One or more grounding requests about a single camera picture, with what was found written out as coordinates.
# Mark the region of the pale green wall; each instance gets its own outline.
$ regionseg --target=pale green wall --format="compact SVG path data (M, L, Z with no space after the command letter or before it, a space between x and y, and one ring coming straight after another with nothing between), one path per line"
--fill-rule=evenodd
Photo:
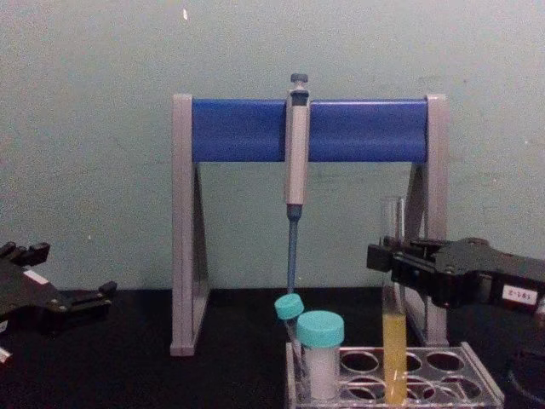
M541 2L0 1L0 239L63 288L170 285L170 98L450 97L450 237L545 257ZM187 20L183 18L186 10ZM368 285L408 166L315 164L300 285ZM213 286L284 285L281 164L204 166Z

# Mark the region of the yellow liquid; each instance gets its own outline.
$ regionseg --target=yellow liquid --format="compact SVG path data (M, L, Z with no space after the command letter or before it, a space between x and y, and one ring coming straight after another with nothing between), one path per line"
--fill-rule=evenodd
M407 330L404 314L382 315L386 403L399 405L407 396Z

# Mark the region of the black table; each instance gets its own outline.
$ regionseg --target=black table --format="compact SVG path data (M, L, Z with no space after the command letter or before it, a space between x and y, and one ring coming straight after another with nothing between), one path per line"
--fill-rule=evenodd
M47 338L0 337L14 354L0 368L0 408L281 408L282 290L213 291L197 353L171 358L170 291L120 291L106 321ZM380 289L300 290L307 309L345 319L345 345L382 344ZM504 377L507 357L541 343L529 317L489 307L450 313L450 341L468 341L507 396L506 408L536 407ZM408 344L416 346L414 334Z

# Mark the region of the teal cap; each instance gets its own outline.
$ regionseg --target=teal cap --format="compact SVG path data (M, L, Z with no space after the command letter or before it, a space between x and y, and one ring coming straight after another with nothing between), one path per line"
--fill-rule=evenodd
M299 294L286 294L274 303L276 314L281 320L291 320L303 312L304 306Z
M310 311L299 315L296 333L307 347L336 347L344 341L344 320L330 311Z

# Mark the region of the label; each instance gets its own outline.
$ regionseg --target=label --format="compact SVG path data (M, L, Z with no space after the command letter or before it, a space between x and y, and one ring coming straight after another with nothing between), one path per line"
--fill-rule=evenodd
M24 275L26 277L28 277L29 279L33 279L34 281L36 281L40 285L48 284L48 282L49 282L49 281L47 281L47 279L42 277L40 274L38 274L38 273L36 273L36 272L34 272L32 270L26 270L24 272Z
M526 290L525 288L504 285L502 298L504 300L520 302L526 305L537 304L537 291Z

